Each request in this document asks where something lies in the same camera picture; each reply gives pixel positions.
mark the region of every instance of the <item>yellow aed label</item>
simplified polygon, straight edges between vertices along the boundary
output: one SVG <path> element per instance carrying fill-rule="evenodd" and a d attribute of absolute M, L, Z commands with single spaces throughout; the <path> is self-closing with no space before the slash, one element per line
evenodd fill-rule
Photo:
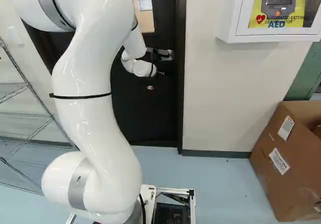
<path fill-rule="evenodd" d="M 282 16 L 278 10 L 273 16 L 268 16 L 262 12 L 262 0 L 255 0 L 249 28 L 303 27 L 304 9 L 305 0 L 295 0 L 295 10 L 288 16 Z"/>

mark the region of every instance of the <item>white label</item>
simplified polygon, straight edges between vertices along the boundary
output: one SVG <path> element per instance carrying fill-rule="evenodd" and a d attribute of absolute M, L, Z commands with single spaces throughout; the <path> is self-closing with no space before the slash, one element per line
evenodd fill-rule
<path fill-rule="evenodd" d="M 288 163 L 282 158 L 280 153 L 278 152 L 277 148 L 275 148 L 271 154 L 269 154 L 271 160 L 273 161 L 273 164 L 278 169 L 278 171 L 281 173 L 281 175 L 284 175 L 286 171 L 290 169 L 290 166 Z"/>
<path fill-rule="evenodd" d="M 290 118 L 290 116 L 287 116 L 279 129 L 278 134 L 281 138 L 283 138 L 285 141 L 289 137 L 289 134 L 291 133 L 292 129 L 294 127 L 294 121 Z"/>

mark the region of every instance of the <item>black door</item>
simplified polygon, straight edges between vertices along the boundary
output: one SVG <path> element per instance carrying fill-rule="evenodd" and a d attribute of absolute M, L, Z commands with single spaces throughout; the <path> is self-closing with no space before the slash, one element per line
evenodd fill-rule
<path fill-rule="evenodd" d="M 147 47 L 177 52 L 176 3 L 177 0 L 134 0 Z M 73 33 L 46 33 L 27 25 L 26 28 L 52 72 Z M 121 51 L 111 70 L 113 107 L 121 131 L 133 145 L 178 147 L 178 97 L 183 93 L 179 92 L 176 60 L 160 61 L 155 55 L 152 60 L 152 54 L 147 53 L 144 60 L 153 61 L 159 73 L 152 78 L 139 78 L 123 68 Z"/>

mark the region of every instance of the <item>door window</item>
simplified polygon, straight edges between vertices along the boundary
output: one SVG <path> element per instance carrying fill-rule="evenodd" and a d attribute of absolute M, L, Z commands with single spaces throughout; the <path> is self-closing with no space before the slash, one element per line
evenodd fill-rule
<path fill-rule="evenodd" d="M 151 0 L 134 0 L 135 14 L 143 33 L 154 32 L 154 17 Z"/>

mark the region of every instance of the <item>black cable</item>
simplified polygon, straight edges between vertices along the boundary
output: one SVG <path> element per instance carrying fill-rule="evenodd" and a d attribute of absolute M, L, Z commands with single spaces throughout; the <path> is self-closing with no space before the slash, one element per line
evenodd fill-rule
<path fill-rule="evenodd" d="M 146 224 L 146 210 L 144 200 L 142 199 L 141 194 L 139 194 L 139 200 L 141 205 L 141 212 L 142 212 L 142 224 Z"/>
<path fill-rule="evenodd" d="M 158 194 L 158 195 L 155 197 L 155 199 L 157 199 L 157 197 L 159 197 L 161 194 L 162 194 L 162 193 Z"/>
<path fill-rule="evenodd" d="M 149 77 L 151 77 L 153 71 L 154 71 L 154 64 L 151 63 L 151 68 L 150 68 Z"/>
<path fill-rule="evenodd" d="M 49 94 L 50 98 L 57 98 L 57 99 L 90 99 L 90 98 L 98 98 L 98 97 L 106 97 L 106 96 L 110 96 L 111 92 L 109 93 L 105 93 L 105 94 L 99 94 L 99 95 L 91 95 L 91 96 L 56 96 L 53 93 Z"/>

